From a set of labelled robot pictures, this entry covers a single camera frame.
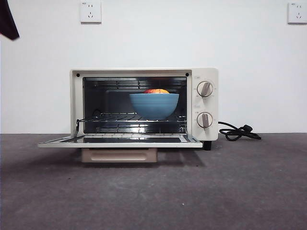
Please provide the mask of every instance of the blue bowl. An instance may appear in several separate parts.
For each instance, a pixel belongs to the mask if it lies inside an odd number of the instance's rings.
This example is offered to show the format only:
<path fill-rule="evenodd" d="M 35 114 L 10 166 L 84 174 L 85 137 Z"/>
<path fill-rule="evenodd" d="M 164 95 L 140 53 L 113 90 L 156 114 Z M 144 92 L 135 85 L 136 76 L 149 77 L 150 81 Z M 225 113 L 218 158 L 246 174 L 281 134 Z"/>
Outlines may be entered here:
<path fill-rule="evenodd" d="M 136 113 L 148 120 L 164 120 L 177 107 L 179 94 L 136 93 L 130 94 L 130 101 Z"/>

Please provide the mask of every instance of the wall outlet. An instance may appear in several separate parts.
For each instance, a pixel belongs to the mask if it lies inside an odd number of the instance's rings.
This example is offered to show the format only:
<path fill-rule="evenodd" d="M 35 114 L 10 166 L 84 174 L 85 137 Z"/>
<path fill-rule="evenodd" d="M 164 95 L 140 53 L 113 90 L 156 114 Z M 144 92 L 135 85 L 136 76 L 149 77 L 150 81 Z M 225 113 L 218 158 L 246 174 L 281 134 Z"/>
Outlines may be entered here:
<path fill-rule="evenodd" d="M 289 24 L 307 23 L 307 2 L 288 3 L 288 23 Z"/>
<path fill-rule="evenodd" d="M 101 2 L 82 1 L 80 4 L 81 23 L 101 23 Z"/>

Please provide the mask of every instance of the oven door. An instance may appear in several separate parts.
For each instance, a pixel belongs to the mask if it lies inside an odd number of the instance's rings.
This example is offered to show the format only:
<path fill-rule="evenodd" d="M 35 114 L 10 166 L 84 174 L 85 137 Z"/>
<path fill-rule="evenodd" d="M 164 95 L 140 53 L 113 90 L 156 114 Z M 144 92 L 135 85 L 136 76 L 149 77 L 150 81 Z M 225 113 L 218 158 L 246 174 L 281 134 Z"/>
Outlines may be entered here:
<path fill-rule="evenodd" d="M 64 137 L 38 144 L 40 148 L 202 148 L 187 134 L 96 134 Z"/>

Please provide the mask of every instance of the power cord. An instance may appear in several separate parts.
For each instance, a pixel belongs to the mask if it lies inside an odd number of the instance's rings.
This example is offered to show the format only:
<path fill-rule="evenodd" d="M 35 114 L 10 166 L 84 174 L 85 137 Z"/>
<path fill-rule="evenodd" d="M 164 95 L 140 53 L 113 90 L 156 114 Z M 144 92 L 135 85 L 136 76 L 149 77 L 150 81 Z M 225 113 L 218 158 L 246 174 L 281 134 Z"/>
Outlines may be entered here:
<path fill-rule="evenodd" d="M 219 121 L 219 124 L 222 125 L 226 125 L 229 126 L 231 128 L 222 128 L 220 129 L 220 133 L 224 134 L 226 139 L 229 141 L 236 141 L 241 137 L 248 137 L 248 138 L 252 138 L 252 139 L 258 139 L 261 140 L 261 137 L 256 134 L 256 133 L 252 133 L 251 131 L 253 130 L 252 127 L 248 126 L 248 125 L 244 125 L 243 127 L 237 128 L 229 123 L 226 122 L 221 122 Z"/>

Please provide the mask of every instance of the orange food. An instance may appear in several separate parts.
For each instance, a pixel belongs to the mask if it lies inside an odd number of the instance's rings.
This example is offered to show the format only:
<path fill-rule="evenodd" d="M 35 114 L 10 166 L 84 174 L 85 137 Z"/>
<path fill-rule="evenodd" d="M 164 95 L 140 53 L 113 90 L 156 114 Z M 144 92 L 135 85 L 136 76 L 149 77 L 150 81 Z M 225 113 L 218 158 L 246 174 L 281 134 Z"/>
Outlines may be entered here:
<path fill-rule="evenodd" d="M 145 90 L 143 93 L 169 93 L 169 92 L 163 89 L 149 89 Z"/>

